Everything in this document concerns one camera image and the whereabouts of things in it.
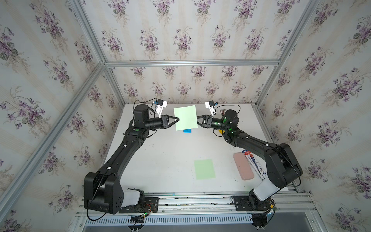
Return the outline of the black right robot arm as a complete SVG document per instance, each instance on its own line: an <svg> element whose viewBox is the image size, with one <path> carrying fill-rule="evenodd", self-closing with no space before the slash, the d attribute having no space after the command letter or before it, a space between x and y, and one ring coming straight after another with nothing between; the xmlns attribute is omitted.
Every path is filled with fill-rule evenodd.
<svg viewBox="0 0 371 232"><path fill-rule="evenodd" d="M222 130L222 137L228 144L250 151L265 161L267 177L249 192L248 202L253 208L302 176L303 170L288 144L268 143L239 129L236 111L227 110L220 119L211 115L198 116L197 119L202 120L198 125L203 128Z"/></svg>

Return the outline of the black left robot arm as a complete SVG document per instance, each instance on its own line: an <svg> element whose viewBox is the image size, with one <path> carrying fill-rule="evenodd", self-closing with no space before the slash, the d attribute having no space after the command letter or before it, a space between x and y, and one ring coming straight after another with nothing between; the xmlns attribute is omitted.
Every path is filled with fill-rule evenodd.
<svg viewBox="0 0 371 232"><path fill-rule="evenodd" d="M144 192L136 188L123 189L120 180L125 168L137 150L149 137L150 131L168 129L179 118L163 115L167 102L158 100L155 109L139 104L133 110L133 119L123 134L123 140L111 158L97 171L84 178L84 208L105 214L116 214L121 209L146 206Z"/></svg>

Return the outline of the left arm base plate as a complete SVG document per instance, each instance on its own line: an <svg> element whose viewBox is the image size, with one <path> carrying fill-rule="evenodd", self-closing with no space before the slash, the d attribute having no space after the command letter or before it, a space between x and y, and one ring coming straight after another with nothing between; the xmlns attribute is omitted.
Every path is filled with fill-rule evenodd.
<svg viewBox="0 0 371 232"><path fill-rule="evenodd" d="M122 207L119 213L157 213L159 206L158 197L145 197L144 200L140 201L135 206Z"/></svg>

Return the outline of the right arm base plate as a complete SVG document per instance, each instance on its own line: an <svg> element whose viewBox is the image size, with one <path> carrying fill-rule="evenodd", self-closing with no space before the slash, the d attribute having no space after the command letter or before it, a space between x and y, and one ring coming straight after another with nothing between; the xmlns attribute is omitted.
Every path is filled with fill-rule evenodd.
<svg viewBox="0 0 371 232"><path fill-rule="evenodd" d="M231 202L235 206L236 211L239 212L247 211L266 212L274 208L273 201L271 198L265 201L260 201L248 195L232 196Z"/></svg>

